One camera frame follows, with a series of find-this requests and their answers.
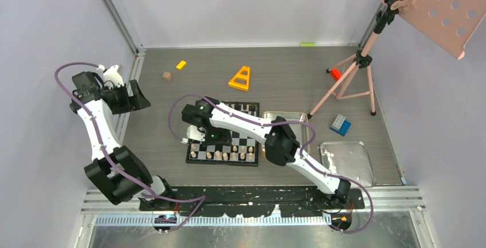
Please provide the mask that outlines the black white chess board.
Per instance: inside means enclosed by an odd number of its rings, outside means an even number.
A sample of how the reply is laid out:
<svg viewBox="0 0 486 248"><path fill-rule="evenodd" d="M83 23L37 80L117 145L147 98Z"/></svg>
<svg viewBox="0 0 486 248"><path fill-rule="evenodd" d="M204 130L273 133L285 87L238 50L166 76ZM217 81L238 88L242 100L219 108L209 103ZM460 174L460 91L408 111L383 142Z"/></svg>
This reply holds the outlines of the black white chess board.
<svg viewBox="0 0 486 248"><path fill-rule="evenodd" d="M183 121L190 123L196 122L196 127L201 127L202 120L194 116L194 111L208 112L212 106L204 100L198 100L195 104L187 104L182 111ZM187 145L186 163L187 164L220 164L229 166L257 167L258 149L260 143L244 133L231 131L232 145L203 145L193 143ZM253 147L254 161L248 160L249 147Z"/></svg>

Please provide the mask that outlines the orange triangular plastic frame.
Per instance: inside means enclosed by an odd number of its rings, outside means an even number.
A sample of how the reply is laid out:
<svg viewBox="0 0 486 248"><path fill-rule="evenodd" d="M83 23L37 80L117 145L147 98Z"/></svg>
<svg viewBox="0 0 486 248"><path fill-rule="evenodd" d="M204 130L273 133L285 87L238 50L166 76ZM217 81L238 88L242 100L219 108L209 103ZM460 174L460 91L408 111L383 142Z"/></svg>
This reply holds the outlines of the orange triangular plastic frame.
<svg viewBox="0 0 486 248"><path fill-rule="evenodd" d="M249 90L250 72L250 67L243 66L228 82L228 86L247 92Z"/></svg>

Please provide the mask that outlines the gold tin box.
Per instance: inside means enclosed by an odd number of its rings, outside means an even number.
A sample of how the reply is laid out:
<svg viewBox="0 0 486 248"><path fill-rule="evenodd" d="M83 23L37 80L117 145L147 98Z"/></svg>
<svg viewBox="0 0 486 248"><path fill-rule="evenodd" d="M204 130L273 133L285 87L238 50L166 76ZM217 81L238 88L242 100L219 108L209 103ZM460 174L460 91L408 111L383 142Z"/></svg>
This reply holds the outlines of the gold tin box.
<svg viewBox="0 0 486 248"><path fill-rule="evenodd" d="M300 121L308 123L307 115L300 112L281 112L281 111L267 111L262 114L262 118L275 120L277 116L284 118L286 121ZM296 140L300 145L309 142L312 137L312 131L305 125L294 123L289 125L296 135Z"/></svg>

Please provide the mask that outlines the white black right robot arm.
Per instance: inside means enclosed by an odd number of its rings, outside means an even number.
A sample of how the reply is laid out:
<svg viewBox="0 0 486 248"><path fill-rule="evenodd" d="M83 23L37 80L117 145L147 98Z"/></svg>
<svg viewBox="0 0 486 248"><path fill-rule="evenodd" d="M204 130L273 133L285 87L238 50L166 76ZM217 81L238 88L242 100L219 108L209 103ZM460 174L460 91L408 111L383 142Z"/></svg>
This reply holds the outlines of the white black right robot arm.
<svg viewBox="0 0 486 248"><path fill-rule="evenodd" d="M291 124L281 116L264 119L236 110L223 102L203 97L187 104L181 111L182 121L189 124L184 143L195 145L190 156L201 156L207 148L216 158L237 147L236 155L249 154L250 142L233 142L233 134L240 139L253 140L265 148L266 160L277 166L290 167L314 183L327 195L328 203L342 208L350 201L351 183L325 168L300 144Z"/></svg>

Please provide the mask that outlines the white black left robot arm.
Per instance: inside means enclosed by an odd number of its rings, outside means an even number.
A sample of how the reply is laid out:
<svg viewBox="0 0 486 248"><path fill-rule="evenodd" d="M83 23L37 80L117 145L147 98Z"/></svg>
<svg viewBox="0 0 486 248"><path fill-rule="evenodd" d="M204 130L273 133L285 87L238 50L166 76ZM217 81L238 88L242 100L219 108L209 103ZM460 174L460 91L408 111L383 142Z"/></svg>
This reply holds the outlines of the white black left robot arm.
<svg viewBox="0 0 486 248"><path fill-rule="evenodd" d="M81 72L72 77L71 110L82 118L92 146L92 162L85 166L88 179L114 205L138 198L149 208L169 210L176 196L167 181L151 176L148 168L115 136L112 116L150 107L138 82L105 86L95 72Z"/></svg>

